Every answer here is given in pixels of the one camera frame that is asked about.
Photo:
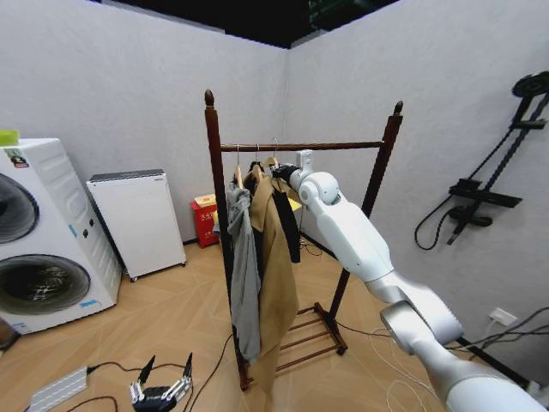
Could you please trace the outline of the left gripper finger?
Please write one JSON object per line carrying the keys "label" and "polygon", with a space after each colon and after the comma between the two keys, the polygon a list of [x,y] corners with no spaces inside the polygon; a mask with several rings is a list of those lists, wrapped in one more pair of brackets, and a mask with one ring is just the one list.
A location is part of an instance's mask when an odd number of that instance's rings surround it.
{"label": "left gripper finger", "polygon": [[179,402],[185,397],[192,386],[192,354],[189,354],[182,377],[164,392],[164,400],[167,402]]}
{"label": "left gripper finger", "polygon": [[132,403],[139,403],[145,399],[144,385],[147,382],[149,374],[152,372],[154,361],[155,356],[153,355],[140,371],[137,380],[130,384],[130,401]]}

